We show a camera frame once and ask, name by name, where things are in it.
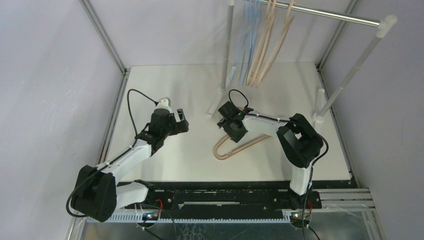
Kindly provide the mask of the light blue wire hanger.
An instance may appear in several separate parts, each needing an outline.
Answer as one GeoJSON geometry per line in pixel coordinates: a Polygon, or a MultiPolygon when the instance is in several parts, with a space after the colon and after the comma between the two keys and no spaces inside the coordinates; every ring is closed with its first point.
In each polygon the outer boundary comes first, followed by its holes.
{"type": "Polygon", "coordinates": [[[251,69],[253,61],[253,51],[256,41],[256,18],[257,18],[257,1],[244,0],[242,23],[237,39],[236,59],[240,63],[239,75],[237,80],[238,86],[247,84],[248,72],[251,69]]]}
{"type": "Polygon", "coordinates": [[[240,84],[240,78],[243,72],[243,67],[245,63],[245,53],[246,53],[246,44],[245,44],[245,35],[246,27],[249,21],[249,7],[246,6],[245,0],[239,0],[237,6],[240,7],[239,13],[239,25],[236,27],[237,37],[236,37],[236,47],[234,52],[233,63],[228,75],[227,83],[231,85],[233,82],[240,84]]]}
{"type": "Polygon", "coordinates": [[[241,82],[244,86],[248,85],[249,71],[253,65],[254,52],[258,37],[259,25],[261,23],[262,11],[260,0],[248,1],[248,24],[245,34],[246,52],[244,55],[244,65],[241,73],[241,82]]]}

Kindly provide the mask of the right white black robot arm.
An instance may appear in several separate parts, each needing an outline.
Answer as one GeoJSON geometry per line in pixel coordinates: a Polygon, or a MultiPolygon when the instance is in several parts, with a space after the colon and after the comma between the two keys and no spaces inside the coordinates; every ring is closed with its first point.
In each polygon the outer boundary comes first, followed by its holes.
{"type": "Polygon", "coordinates": [[[218,112],[222,116],[217,123],[229,138],[237,143],[248,132],[277,138],[292,165],[289,203],[302,208],[309,201],[308,191],[312,186],[313,166],[329,150],[327,140],[316,132],[300,113],[292,117],[277,117],[262,114],[252,108],[239,109],[231,101],[224,103],[218,112]]]}

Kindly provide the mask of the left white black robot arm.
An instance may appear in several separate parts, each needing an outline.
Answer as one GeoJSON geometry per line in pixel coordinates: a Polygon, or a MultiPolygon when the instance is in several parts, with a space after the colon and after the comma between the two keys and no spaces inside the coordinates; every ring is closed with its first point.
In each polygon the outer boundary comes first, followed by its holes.
{"type": "Polygon", "coordinates": [[[134,142],[118,157],[97,166],[85,165],[78,173],[74,190],[69,195],[65,209],[75,218],[90,217],[107,221],[113,213],[128,205],[138,203],[149,209],[157,196],[143,180],[120,185],[121,180],[137,165],[152,157],[165,143],[165,139],[186,133],[189,122],[183,109],[172,112],[157,108],[150,122],[134,137],[134,142]]]}

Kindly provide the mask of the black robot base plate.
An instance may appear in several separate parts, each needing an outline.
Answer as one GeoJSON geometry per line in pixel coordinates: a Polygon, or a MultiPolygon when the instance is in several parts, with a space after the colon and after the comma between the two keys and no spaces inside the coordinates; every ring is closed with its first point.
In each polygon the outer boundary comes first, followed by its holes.
{"type": "Polygon", "coordinates": [[[278,219],[282,211],[309,216],[323,207],[317,191],[297,196],[288,181],[183,182],[153,181],[153,190],[143,202],[126,210],[155,210],[176,220],[262,220],[278,219]]]}

